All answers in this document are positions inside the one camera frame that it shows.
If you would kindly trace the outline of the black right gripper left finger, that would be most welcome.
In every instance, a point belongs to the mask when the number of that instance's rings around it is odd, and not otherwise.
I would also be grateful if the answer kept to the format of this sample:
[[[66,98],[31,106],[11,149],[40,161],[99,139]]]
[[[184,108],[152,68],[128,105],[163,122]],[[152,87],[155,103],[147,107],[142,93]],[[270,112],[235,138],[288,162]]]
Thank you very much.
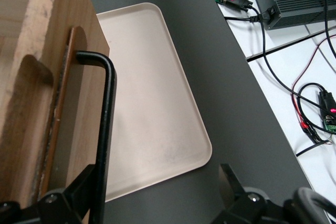
[[[38,203],[40,223],[83,223],[93,201],[95,166],[88,165],[65,189],[46,194]]]

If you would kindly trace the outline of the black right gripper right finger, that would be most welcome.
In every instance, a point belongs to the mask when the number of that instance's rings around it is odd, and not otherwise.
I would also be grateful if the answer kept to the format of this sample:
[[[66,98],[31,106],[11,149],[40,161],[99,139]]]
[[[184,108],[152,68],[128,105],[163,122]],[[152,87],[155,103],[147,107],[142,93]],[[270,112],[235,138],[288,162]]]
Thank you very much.
[[[265,213],[265,198],[245,191],[229,164],[221,164],[218,174],[224,210],[212,223],[259,223]]]

